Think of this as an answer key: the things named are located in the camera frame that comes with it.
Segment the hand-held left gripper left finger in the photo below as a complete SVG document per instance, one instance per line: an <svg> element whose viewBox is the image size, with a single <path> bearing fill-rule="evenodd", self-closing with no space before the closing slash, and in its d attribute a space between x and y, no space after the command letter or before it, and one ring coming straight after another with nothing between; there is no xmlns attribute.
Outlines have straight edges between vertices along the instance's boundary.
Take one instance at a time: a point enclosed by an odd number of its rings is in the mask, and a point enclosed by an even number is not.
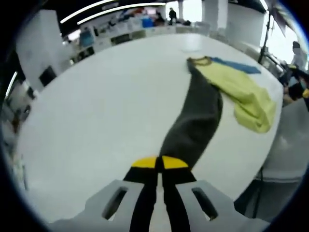
<svg viewBox="0 0 309 232"><path fill-rule="evenodd" d="M156 203L156 157L134 162L122 180L114 180L70 219L49 224L52 232L147 232Z"/></svg>

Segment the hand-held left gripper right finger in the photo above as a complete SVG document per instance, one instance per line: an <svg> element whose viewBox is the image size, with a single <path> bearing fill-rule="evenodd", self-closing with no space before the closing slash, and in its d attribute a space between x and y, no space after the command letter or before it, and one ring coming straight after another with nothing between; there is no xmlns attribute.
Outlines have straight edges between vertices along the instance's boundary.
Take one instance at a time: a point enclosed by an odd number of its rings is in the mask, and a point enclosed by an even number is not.
<svg viewBox="0 0 309 232"><path fill-rule="evenodd" d="M182 160L162 156L164 203L173 232L263 232L268 222L239 213L231 198L196 180Z"/></svg>

